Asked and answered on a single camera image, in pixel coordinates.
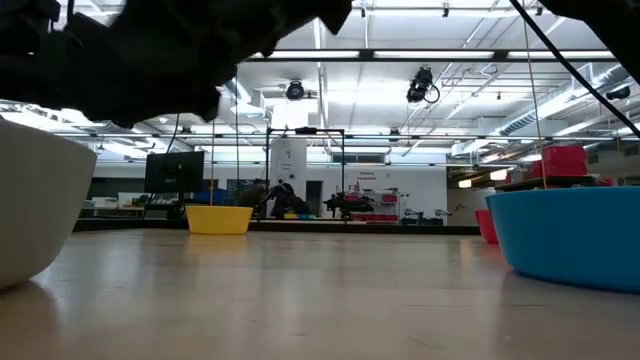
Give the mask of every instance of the metal frame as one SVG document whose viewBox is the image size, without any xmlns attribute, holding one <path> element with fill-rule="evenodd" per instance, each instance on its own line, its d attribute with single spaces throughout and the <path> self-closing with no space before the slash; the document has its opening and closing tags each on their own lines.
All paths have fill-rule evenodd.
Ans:
<svg viewBox="0 0 640 360">
<path fill-rule="evenodd" d="M 287 135 L 287 132 L 289 131 L 293 131 L 294 133 L 291 134 L 295 137 L 303 137 L 303 138 L 308 138 L 310 135 L 317 135 L 319 132 L 320 133 L 324 133 L 327 138 L 329 139 L 333 139 L 331 137 L 331 133 L 335 133 L 335 134 L 340 134 L 341 138 L 342 138 L 342 143 L 340 144 L 340 149 L 342 150 L 342 164 L 341 164 L 341 169 L 342 169 L 342 191 L 344 190 L 344 167 L 346 165 L 346 163 L 344 162 L 344 147 L 345 147 L 345 131 L 344 129 L 305 129 L 306 131 L 314 131 L 315 134 L 309 134 L 309 133 L 298 133 L 297 132 L 298 129 L 296 130 L 291 130 L 291 129 L 273 129 L 273 128 L 267 128 L 267 132 L 266 132 L 266 145 L 265 145 L 265 157 L 266 157 L 266 161 L 265 161 L 265 182 L 267 187 L 269 186 L 269 147 L 271 146 L 270 144 L 270 137 L 271 134 L 274 132 L 282 132 L 282 138 L 287 138 L 289 135 Z"/>
<path fill-rule="evenodd" d="M 602 49 L 571 49 L 561 50 L 566 58 L 572 62 L 588 63 L 618 63 L 618 60 L 610 53 L 607 56 L 572 56 L 584 52 L 605 53 Z M 401 55 L 384 55 L 385 53 L 397 53 Z M 525 56 L 510 57 L 510 53 L 526 53 L 526 49 L 285 49 L 276 50 L 274 55 L 265 58 L 256 54 L 245 62 L 269 63 L 269 62 L 395 62 L 395 63 L 528 63 Z M 532 63 L 557 63 L 553 56 L 539 57 L 539 54 L 547 54 L 547 50 L 532 50 Z"/>
<path fill-rule="evenodd" d="M 321 131 L 338 131 L 336 129 L 318 129 L 318 132 Z M 493 136 L 493 135 L 381 135 L 381 134 L 357 134 L 350 135 L 345 134 L 343 129 L 341 135 L 343 135 L 344 140 L 445 140 L 445 141 L 455 141 L 455 140 L 503 140 L 503 141 L 517 141 L 517 140 L 538 140 L 537 136 Z M 162 133 L 162 134 L 101 134 L 101 133 L 63 133 L 63 132 L 52 132 L 53 135 L 58 135 L 67 138 L 129 138 L 129 139 L 140 139 L 140 138 L 172 138 L 173 134 Z M 267 136 L 268 133 L 255 133 L 255 134 L 240 134 L 240 139 L 259 139 Z M 216 139 L 235 139 L 236 134 L 216 134 Z M 329 139 L 332 140 L 330 134 L 315 134 L 315 135 L 297 135 L 304 136 L 306 139 Z M 211 139 L 211 134 L 177 134 L 176 139 Z M 638 139 L 635 136 L 542 136 L 542 140 L 545 141 L 631 141 L 638 142 Z"/>
</svg>

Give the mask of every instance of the door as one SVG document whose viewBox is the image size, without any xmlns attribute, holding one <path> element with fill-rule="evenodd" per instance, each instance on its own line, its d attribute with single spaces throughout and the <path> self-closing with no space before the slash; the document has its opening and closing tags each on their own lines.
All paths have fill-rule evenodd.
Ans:
<svg viewBox="0 0 640 360">
<path fill-rule="evenodd" d="M 306 199 L 311 213 L 320 217 L 322 215 L 322 181 L 307 181 Z"/>
</svg>

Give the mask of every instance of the window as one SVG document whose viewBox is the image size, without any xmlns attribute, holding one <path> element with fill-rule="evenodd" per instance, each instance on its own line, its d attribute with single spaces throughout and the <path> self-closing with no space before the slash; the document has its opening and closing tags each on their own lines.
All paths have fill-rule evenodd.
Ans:
<svg viewBox="0 0 640 360">
<path fill-rule="evenodd" d="M 597 164 L 599 161 L 600 161 L 599 154 L 590 154 L 589 157 L 587 158 L 587 163 L 589 165 Z"/>
<path fill-rule="evenodd" d="M 384 154 L 356 154 L 345 153 L 344 159 L 347 164 L 384 164 Z M 341 163 L 342 154 L 333 154 L 332 162 Z"/>
<path fill-rule="evenodd" d="M 640 147 L 638 145 L 627 146 L 624 148 L 624 156 L 635 156 L 640 154 Z"/>
</svg>

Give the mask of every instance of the white bowl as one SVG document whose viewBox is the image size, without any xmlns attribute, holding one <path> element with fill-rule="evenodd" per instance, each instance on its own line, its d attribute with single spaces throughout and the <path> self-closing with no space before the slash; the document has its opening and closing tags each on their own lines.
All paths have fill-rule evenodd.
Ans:
<svg viewBox="0 0 640 360">
<path fill-rule="evenodd" d="M 96 158 L 71 140 L 0 119 L 0 288 L 30 279 L 58 256 Z"/>
</svg>

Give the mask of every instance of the red box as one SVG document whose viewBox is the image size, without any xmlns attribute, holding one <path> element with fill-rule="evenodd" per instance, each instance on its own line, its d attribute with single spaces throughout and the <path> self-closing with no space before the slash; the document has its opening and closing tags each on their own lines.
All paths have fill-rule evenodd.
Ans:
<svg viewBox="0 0 640 360">
<path fill-rule="evenodd" d="M 477 210 L 476 219 L 480 227 L 480 234 L 489 244 L 499 244 L 496 228 L 493 225 L 493 218 L 489 210 Z"/>
<path fill-rule="evenodd" d="M 395 204 L 398 202 L 396 195 L 382 195 L 382 202 Z"/>
<path fill-rule="evenodd" d="M 582 146 L 548 146 L 542 150 L 544 161 L 559 162 L 586 162 L 587 153 Z"/>
<path fill-rule="evenodd" d="M 588 173 L 587 164 L 583 162 L 550 162 L 544 163 L 545 173 L 549 176 L 586 176 Z M 542 175 L 542 161 L 536 161 L 533 163 L 532 168 L 533 178 L 541 178 Z"/>
<path fill-rule="evenodd" d="M 386 221 L 387 217 L 385 215 L 370 215 L 369 221 Z"/>
</svg>

